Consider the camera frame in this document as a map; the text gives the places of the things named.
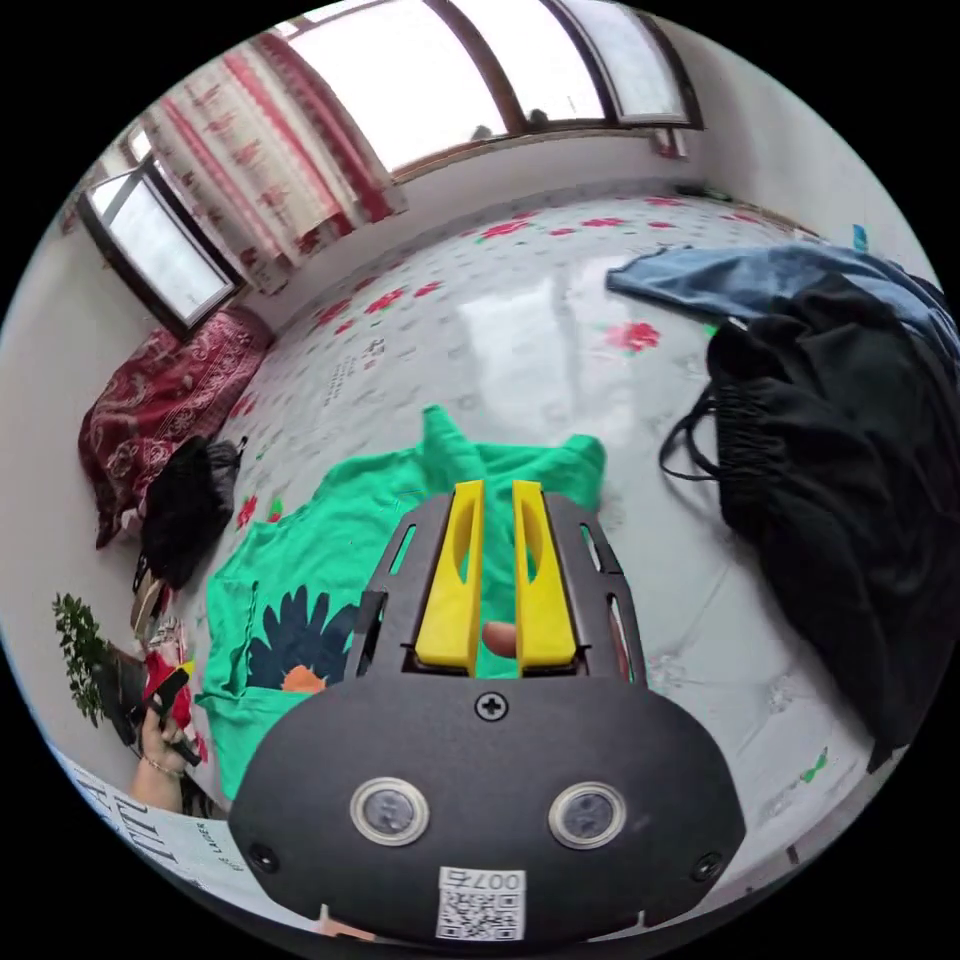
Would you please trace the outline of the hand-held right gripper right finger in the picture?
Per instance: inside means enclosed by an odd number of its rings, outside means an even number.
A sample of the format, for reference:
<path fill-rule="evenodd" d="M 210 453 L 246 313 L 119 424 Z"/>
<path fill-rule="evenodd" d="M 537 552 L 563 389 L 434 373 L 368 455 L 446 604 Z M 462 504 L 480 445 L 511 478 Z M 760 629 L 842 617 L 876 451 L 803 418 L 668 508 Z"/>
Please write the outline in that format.
<path fill-rule="evenodd" d="M 566 670 L 577 645 L 541 485 L 515 481 L 512 503 L 518 669 Z"/>

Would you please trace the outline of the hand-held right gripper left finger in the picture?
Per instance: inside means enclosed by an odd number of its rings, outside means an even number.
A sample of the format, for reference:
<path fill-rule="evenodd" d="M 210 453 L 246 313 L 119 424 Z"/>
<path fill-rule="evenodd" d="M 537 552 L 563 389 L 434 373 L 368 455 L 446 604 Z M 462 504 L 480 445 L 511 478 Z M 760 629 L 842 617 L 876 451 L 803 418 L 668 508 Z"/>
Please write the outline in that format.
<path fill-rule="evenodd" d="M 485 491 L 456 485 L 414 645 L 430 670 L 474 670 L 480 639 Z"/>

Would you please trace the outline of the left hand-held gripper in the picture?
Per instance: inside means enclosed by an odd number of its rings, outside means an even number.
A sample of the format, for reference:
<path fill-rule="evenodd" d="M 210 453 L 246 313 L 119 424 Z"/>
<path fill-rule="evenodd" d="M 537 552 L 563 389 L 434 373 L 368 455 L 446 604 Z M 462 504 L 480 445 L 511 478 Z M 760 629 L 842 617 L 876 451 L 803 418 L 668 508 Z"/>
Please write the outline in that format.
<path fill-rule="evenodd" d="M 160 725 L 163 725 L 168 717 L 174 715 L 178 697 L 188 688 L 192 673 L 192 667 L 177 667 L 169 673 L 146 696 L 142 703 L 143 715 L 155 715 Z M 173 749 L 189 767 L 198 767 L 202 762 L 202 756 L 196 749 L 190 722 L 186 724 L 177 722 L 177 724 L 182 732 L 182 738 L 173 744 Z"/>

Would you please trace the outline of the person's left hand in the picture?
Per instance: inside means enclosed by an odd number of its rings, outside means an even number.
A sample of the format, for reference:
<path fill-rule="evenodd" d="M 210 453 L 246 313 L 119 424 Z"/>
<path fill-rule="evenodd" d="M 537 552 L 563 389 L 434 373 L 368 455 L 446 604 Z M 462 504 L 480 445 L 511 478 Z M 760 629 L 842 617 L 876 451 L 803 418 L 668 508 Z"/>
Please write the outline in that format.
<path fill-rule="evenodd" d="M 187 760 L 178 752 L 178 747 L 184 743 L 184 735 L 171 714 L 162 715 L 148 708 L 140 736 L 141 755 L 149 766 L 169 776 L 183 775 Z"/>

